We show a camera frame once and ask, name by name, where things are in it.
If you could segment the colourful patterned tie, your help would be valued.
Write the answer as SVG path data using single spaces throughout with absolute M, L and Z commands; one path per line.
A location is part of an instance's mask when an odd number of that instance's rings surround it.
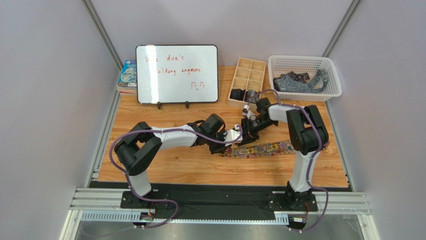
M 293 155 L 296 150 L 293 148 L 290 140 L 282 140 L 270 143 L 263 143 L 251 146 L 231 147 L 224 153 L 218 153 L 220 157 L 229 159 L 254 159 L 274 157 L 280 155 Z

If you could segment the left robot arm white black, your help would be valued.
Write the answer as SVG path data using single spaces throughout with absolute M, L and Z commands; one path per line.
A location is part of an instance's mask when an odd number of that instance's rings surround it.
M 118 158 L 115 167 L 124 173 L 133 193 L 145 197 L 152 190 L 147 169 L 159 151 L 208 145 L 211 154 L 223 153 L 241 139 L 241 126 L 226 129 L 224 120 L 215 113 L 179 127 L 158 128 L 142 121 L 114 140 L 108 155 L 111 162 L 113 156 Z

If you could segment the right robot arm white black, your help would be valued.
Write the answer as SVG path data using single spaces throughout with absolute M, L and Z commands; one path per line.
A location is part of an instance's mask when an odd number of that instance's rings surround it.
M 285 103 L 271 104 L 267 98 L 256 102 L 258 115 L 245 105 L 241 126 L 242 141 L 239 146 L 259 139 L 259 132 L 283 122 L 288 126 L 290 143 L 295 150 L 293 173 L 287 184 L 287 199 L 292 202 L 308 199 L 313 186 L 310 178 L 319 152 L 329 141 L 329 134 L 316 105 L 305 107 Z

